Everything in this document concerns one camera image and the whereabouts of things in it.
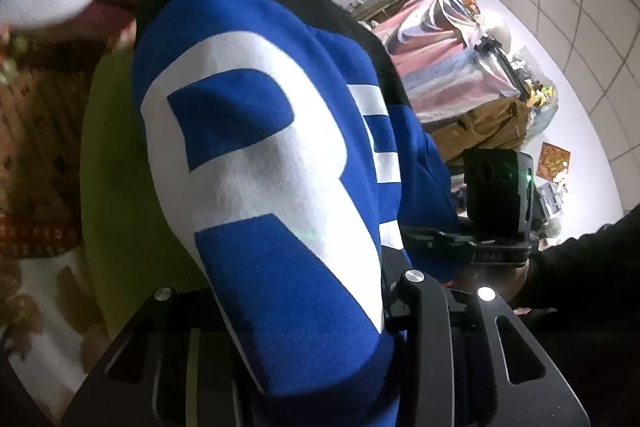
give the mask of metal screw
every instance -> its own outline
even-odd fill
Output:
[[[171,298],[171,288],[158,288],[155,293],[156,301],[168,301]]]
[[[422,282],[424,281],[424,273],[420,270],[407,270],[404,272],[404,276],[408,281],[411,282]]]

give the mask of person's arm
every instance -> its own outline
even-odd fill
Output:
[[[640,206],[615,225],[533,255],[514,307],[580,314],[636,306],[640,276]]]

